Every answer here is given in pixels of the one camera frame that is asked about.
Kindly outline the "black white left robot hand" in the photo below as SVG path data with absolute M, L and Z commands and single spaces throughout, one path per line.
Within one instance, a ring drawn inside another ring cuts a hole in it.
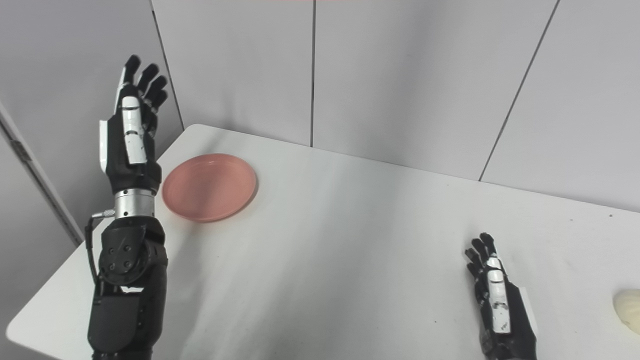
M 124 64 L 116 87 L 112 116 L 99 121 L 99 163 L 113 194 L 143 189 L 155 195 L 162 183 L 155 136 L 158 110 L 169 95 L 167 78 L 157 64 L 140 75 L 141 59 L 133 54 Z

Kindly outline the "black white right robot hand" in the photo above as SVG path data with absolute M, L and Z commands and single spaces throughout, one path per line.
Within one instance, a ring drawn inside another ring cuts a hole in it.
M 482 232 L 464 251 L 473 277 L 482 329 L 479 342 L 487 360 L 536 360 L 537 335 L 521 289 L 505 271 L 494 238 Z

